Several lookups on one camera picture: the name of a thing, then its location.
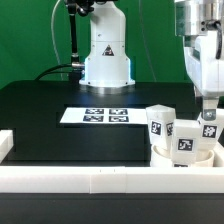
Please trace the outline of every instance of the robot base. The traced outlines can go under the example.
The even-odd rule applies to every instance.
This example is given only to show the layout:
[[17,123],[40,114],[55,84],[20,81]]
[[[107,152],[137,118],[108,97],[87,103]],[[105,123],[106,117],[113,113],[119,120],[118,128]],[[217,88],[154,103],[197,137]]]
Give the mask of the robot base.
[[92,93],[110,95],[110,94],[121,94],[126,92],[133,92],[135,90],[135,82],[133,84],[127,84],[121,87],[96,87],[85,84],[80,84],[80,89]]

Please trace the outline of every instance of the white block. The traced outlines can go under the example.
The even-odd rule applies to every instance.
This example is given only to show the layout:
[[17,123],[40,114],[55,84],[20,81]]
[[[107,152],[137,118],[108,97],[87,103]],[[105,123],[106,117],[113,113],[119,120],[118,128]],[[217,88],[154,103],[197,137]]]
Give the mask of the white block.
[[89,193],[93,168],[0,167],[1,193]]
[[198,121],[174,120],[170,154],[174,164],[190,165],[196,162],[200,133]]
[[10,149],[13,147],[12,130],[0,131],[0,163],[6,157]]
[[146,108],[150,142],[164,149],[170,149],[175,109],[155,105]]
[[90,193],[125,193],[125,167],[101,167],[92,173]]
[[224,193],[223,168],[127,168],[126,193]]
[[201,136],[199,141],[200,150],[212,150],[222,133],[224,127],[224,110],[216,110],[216,120],[205,121],[201,114],[198,117],[201,125]]

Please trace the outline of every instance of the white cup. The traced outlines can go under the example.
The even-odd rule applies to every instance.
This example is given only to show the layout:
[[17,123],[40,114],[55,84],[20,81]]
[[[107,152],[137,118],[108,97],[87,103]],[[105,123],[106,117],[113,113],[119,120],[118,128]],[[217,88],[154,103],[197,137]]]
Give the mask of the white cup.
[[[189,167],[213,167],[214,156],[215,153],[213,150],[198,150],[196,163],[189,165]],[[173,167],[173,162],[170,159],[170,151],[156,145],[152,145],[150,166]]]

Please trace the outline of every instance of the robot logo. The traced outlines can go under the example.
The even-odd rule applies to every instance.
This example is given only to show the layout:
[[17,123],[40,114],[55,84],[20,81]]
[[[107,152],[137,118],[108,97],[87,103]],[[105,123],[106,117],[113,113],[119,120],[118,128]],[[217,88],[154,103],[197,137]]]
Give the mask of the robot logo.
[[152,121],[151,133],[156,135],[161,135],[161,124],[155,121]]
[[106,50],[103,53],[103,56],[114,56],[114,52],[112,51],[110,45],[107,46]]
[[217,126],[204,125],[202,137],[215,138]]

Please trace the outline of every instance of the white surface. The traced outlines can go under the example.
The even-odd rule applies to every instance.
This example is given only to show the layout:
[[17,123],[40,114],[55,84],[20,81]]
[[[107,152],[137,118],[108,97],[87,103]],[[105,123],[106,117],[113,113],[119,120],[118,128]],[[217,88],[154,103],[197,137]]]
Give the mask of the white surface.
[[164,149],[170,149],[175,109],[162,105],[146,108],[150,142]]
[[224,193],[224,168],[0,167],[0,193]]
[[[104,114],[86,114],[86,110],[98,110],[103,109]],[[127,110],[126,115],[122,114],[110,114],[110,109],[115,110]],[[84,121],[85,116],[103,116],[103,122]],[[121,119],[122,122],[110,122],[109,117],[114,117],[115,119]],[[87,123],[87,124],[147,124],[147,117],[145,109],[127,109],[127,108],[67,108],[60,123]]]
[[13,132],[11,130],[0,131],[0,163],[13,147]]

